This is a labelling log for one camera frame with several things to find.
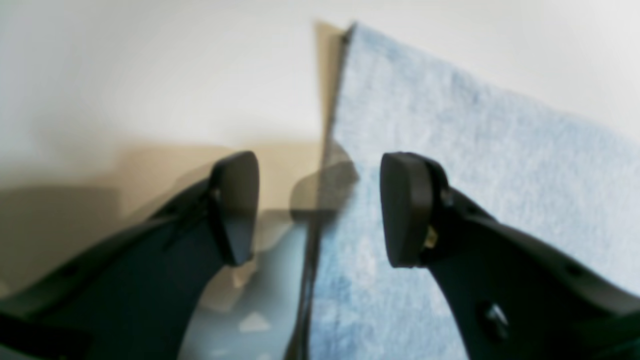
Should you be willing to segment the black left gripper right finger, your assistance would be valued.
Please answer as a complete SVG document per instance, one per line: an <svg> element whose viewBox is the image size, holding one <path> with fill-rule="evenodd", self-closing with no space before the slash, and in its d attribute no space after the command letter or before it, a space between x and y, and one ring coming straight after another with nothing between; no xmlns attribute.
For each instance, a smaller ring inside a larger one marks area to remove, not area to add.
<svg viewBox="0 0 640 360"><path fill-rule="evenodd" d="M639 297L494 219L441 165L384 153L382 223L393 268L425 268L471 360L637 360Z"/></svg>

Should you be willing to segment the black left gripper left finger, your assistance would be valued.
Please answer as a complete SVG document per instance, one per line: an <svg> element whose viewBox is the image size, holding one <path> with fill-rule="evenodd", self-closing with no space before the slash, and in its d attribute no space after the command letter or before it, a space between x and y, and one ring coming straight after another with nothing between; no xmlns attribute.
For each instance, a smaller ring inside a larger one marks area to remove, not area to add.
<svg viewBox="0 0 640 360"><path fill-rule="evenodd" d="M252 259L259 162L218 159L141 223L1 301L3 360L176 360L208 282Z"/></svg>

